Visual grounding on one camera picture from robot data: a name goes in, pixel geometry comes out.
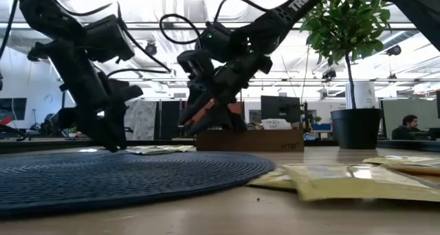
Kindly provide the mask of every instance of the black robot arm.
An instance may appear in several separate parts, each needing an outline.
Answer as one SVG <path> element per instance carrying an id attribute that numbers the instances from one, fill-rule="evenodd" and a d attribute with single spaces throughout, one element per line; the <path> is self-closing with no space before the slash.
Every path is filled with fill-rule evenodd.
<path id="1" fill-rule="evenodd" d="M 126 148 L 125 102 L 142 95 L 142 90 L 129 83 L 113 85 L 116 80 L 97 73 L 92 63 L 134 56 L 122 19 L 110 15 L 83 26 L 57 0 L 19 1 L 30 27 L 52 39 L 48 44 L 37 43 L 27 57 L 48 58 L 64 82 L 61 91 L 69 91 L 76 103 L 75 108 L 58 113 L 61 128 L 75 124 L 79 131 L 112 152 Z M 104 117 L 98 116 L 101 111 Z"/>
<path id="2" fill-rule="evenodd" d="M 198 133 L 212 123 L 231 124 L 230 120 L 223 119 L 227 117 L 225 114 L 230 114 L 226 105 L 236 101 L 236 95 L 248 87 L 248 81 L 258 70 L 269 73 L 272 62 L 266 55 L 274 52 L 294 24 L 321 1 L 288 0 L 235 31 L 216 21 L 207 23 L 199 37 L 199 49 L 184 52 L 177 58 L 184 71 L 190 74 L 191 102 L 182 113 L 181 123 L 188 121 L 210 100 L 216 103 L 211 108 L 212 113 L 201 118 L 190 133 Z M 385 1 L 394 3 L 440 50 L 440 0 Z M 214 69 L 209 64 L 210 59 L 226 64 Z M 202 86 L 204 91 L 192 91 L 193 86 Z M 243 128 L 243 124 L 232 124 L 231 127 Z"/>

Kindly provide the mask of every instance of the man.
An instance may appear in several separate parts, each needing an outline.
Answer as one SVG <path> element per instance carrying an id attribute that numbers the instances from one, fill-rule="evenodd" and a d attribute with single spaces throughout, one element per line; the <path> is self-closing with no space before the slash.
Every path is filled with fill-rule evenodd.
<path id="1" fill-rule="evenodd" d="M 420 132 L 417 128 L 419 119 L 415 115 L 407 115 L 402 120 L 402 125 L 393 130 L 392 139 L 414 140 L 415 136 L 411 133 Z"/>

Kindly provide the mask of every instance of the wooden box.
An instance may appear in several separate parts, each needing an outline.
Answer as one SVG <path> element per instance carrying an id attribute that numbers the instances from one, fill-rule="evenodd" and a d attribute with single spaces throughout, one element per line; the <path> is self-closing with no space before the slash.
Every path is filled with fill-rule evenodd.
<path id="1" fill-rule="evenodd" d="M 207 130 L 197 135 L 197 150 L 236 152 L 303 152 L 302 129 L 249 130 L 241 134 Z"/>

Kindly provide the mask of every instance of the plant pot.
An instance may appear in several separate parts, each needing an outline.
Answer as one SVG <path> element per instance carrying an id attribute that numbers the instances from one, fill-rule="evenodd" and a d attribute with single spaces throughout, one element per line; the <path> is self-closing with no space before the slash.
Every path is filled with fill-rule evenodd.
<path id="1" fill-rule="evenodd" d="M 332 111 L 333 135 L 343 149 L 376 149 L 382 110 Z"/>

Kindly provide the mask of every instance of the blue round placemat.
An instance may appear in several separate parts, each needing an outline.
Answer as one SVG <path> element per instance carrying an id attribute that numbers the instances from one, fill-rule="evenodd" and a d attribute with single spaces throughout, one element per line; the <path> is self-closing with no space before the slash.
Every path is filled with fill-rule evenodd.
<path id="1" fill-rule="evenodd" d="M 242 153 L 75 152 L 0 157 L 0 218 L 163 201 L 242 186 L 274 169 Z"/>

